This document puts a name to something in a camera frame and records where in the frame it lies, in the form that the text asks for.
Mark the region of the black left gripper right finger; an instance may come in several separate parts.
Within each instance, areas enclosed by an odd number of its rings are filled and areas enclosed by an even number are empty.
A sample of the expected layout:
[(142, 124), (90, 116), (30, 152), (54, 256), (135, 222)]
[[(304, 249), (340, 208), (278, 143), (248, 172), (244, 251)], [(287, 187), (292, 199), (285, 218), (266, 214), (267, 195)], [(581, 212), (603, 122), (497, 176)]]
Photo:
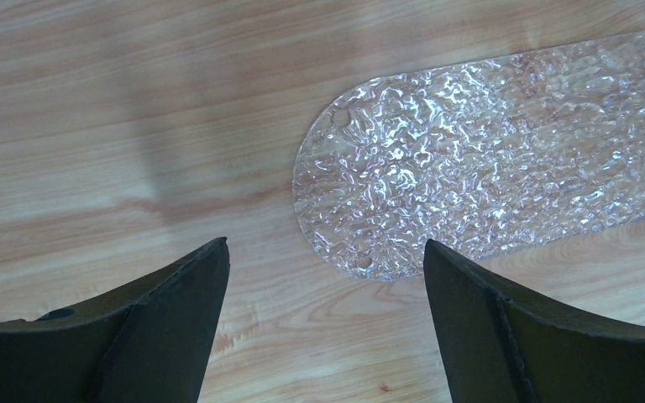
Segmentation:
[(455, 402), (645, 402), (645, 327), (567, 305), (428, 240), (427, 298)]

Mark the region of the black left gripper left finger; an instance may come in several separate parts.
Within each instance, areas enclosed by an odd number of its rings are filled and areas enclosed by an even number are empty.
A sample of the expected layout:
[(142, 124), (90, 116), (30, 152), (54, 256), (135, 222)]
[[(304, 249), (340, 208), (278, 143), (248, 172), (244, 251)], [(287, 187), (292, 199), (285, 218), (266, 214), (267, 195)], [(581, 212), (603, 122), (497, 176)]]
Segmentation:
[(230, 271), (226, 238), (100, 296), (0, 322), (0, 402), (195, 402)]

